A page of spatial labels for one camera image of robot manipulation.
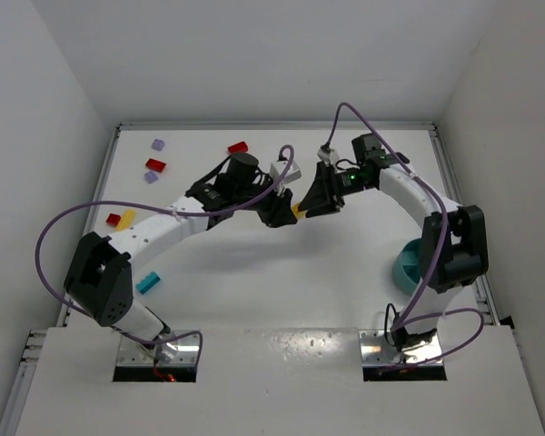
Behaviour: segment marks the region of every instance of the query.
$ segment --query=blue bowl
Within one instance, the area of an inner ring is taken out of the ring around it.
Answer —
[[[420,239],[408,242],[401,249],[400,254],[393,263],[393,282],[407,295],[414,293],[420,281],[420,268],[418,266],[420,244]]]

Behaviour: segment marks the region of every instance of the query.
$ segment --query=lego brick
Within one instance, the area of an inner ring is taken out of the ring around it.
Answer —
[[[109,216],[107,217],[107,220],[105,222],[109,225],[112,225],[113,227],[116,227],[120,221],[121,215],[118,215],[117,213],[109,213]]]
[[[242,141],[241,143],[231,145],[228,147],[228,153],[246,153],[248,152],[248,145],[245,141]]]
[[[135,285],[135,289],[141,294],[147,293],[152,289],[158,282],[160,282],[160,276],[157,275],[154,271],[151,271],[147,277],[141,280]]]
[[[157,182],[159,180],[159,177],[157,176],[157,173],[155,171],[148,171],[144,174],[144,179],[148,183]]]
[[[152,144],[152,148],[154,150],[157,150],[158,152],[161,152],[165,147],[165,141],[162,141],[161,139],[154,140],[154,143]]]
[[[156,159],[149,159],[145,166],[148,167],[150,170],[154,170],[157,173],[161,173],[165,168],[165,162],[158,161]]]
[[[292,213],[294,214],[294,216],[297,218],[297,220],[300,220],[302,218],[305,217],[305,214],[307,213],[307,211],[299,211],[299,204],[301,204],[301,202],[298,202],[296,205],[294,205],[291,210],[292,210]]]
[[[123,216],[121,217],[121,221],[117,224],[117,232],[120,232],[122,230],[128,229],[131,227],[131,224],[134,223],[135,219],[135,211],[133,209],[127,209]]]

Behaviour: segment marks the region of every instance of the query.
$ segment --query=purple block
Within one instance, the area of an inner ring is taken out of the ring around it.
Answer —
[[[156,182],[159,177],[157,176],[157,173],[155,171],[148,171],[144,174],[144,179],[148,183]]]
[[[165,141],[162,141],[161,139],[156,139],[154,143],[152,144],[152,148],[154,150],[157,150],[158,152],[161,152],[164,149]]]

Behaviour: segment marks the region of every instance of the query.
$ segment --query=blue block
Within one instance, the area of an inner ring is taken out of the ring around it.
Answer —
[[[159,283],[160,280],[160,276],[151,271],[147,277],[135,285],[135,289],[143,295]]]

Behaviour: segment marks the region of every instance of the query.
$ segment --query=red block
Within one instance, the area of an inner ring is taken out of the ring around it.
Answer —
[[[121,215],[117,215],[115,213],[109,213],[109,216],[107,217],[107,223],[109,225],[112,225],[113,227],[116,227],[117,224],[121,221]]]
[[[246,153],[248,152],[248,145],[245,141],[242,141],[241,143],[231,145],[228,147],[228,153]]]
[[[157,173],[161,173],[165,168],[165,162],[162,161],[156,161],[155,159],[150,159],[145,164],[146,167],[148,167],[150,170],[154,170]]]

